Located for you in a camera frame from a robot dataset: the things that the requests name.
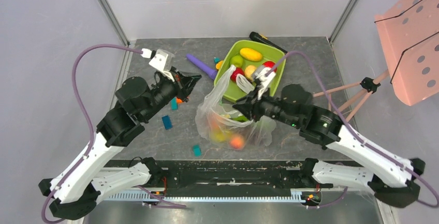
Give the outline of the green plastic tray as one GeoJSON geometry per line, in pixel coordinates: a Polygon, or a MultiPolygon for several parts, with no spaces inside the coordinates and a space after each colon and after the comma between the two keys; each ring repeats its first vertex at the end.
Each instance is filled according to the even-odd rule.
{"type": "MultiPolygon", "coordinates": [[[[227,53],[226,57],[224,58],[221,67],[219,68],[218,72],[217,72],[217,76],[214,80],[214,86],[216,86],[220,80],[220,78],[222,77],[222,75],[229,69],[230,65],[233,65],[232,62],[236,61],[236,58],[238,58],[237,56],[242,57],[242,66],[240,67],[241,70],[243,72],[248,72],[248,73],[253,73],[255,71],[255,69],[257,67],[262,66],[264,63],[266,62],[272,62],[272,63],[276,63],[278,62],[283,56],[284,53],[274,47],[271,47],[269,45],[266,44],[262,44],[262,43],[258,43],[255,41],[250,41],[250,40],[239,40],[236,43],[234,43],[234,45],[231,47],[231,49],[229,50],[229,52],[227,53]],[[245,51],[245,55],[253,58],[253,54],[255,54],[255,52],[258,52],[261,54],[261,60],[260,61],[253,61],[253,60],[249,60],[246,59],[246,57],[243,57],[241,55],[241,50],[244,49],[245,51]]],[[[270,96],[274,96],[281,78],[282,78],[282,74],[284,72],[285,69],[285,64],[286,64],[286,60],[283,61],[282,63],[280,63],[278,65],[278,67],[276,68],[275,73],[275,77],[272,80],[270,86],[269,86],[269,93],[270,96]]],[[[228,82],[228,87],[223,95],[223,99],[222,100],[228,100],[230,102],[235,103],[237,99],[245,96],[245,92],[242,91],[238,85],[236,84],[236,82],[232,81],[230,78],[226,81],[228,82]]]]}

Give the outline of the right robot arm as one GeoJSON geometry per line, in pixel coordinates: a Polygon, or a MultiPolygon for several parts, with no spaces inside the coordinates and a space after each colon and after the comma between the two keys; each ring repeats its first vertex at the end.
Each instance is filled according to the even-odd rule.
{"type": "Polygon", "coordinates": [[[332,111],[313,105],[312,94],[301,85],[290,84],[275,98],[258,89],[238,99],[233,107],[247,119],[259,121],[269,117],[299,130],[301,137],[337,151],[357,166],[334,165],[308,158],[299,172],[299,181],[306,187],[331,184],[372,193],[378,200],[404,208],[418,200],[420,186],[415,173],[423,173],[425,163],[419,158],[399,157],[344,124],[332,111]]]}

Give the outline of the clear plastic bag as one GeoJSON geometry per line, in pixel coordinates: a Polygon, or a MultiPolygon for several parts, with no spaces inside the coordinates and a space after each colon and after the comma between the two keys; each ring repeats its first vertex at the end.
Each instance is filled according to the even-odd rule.
{"type": "Polygon", "coordinates": [[[234,70],[235,66],[231,66],[220,78],[220,81],[213,90],[208,93],[203,102],[197,107],[195,123],[199,135],[209,142],[235,150],[229,147],[229,139],[232,135],[242,135],[245,138],[245,146],[243,149],[256,149],[258,147],[269,146],[272,143],[272,134],[276,128],[274,120],[268,117],[262,117],[258,122],[236,122],[231,118],[243,115],[234,109],[231,104],[223,103],[223,95],[228,87],[226,82],[234,70]],[[213,142],[210,134],[214,130],[221,130],[228,133],[229,139],[226,142],[213,142]]]}

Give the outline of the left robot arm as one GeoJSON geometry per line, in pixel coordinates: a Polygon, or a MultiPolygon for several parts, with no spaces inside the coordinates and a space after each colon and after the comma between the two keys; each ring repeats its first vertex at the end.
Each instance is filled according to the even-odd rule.
{"type": "Polygon", "coordinates": [[[45,209],[54,222],[77,220],[88,215],[105,198],[123,190],[162,182],[164,172],[147,157],[118,173],[98,177],[97,173],[137,136],[144,125],[172,99],[188,100],[201,75],[171,68],[167,77],[156,72],[155,83],[142,77],[125,80],[116,91],[117,103],[93,130],[92,139],[71,165],[55,178],[40,181],[47,198],[45,209]]]}

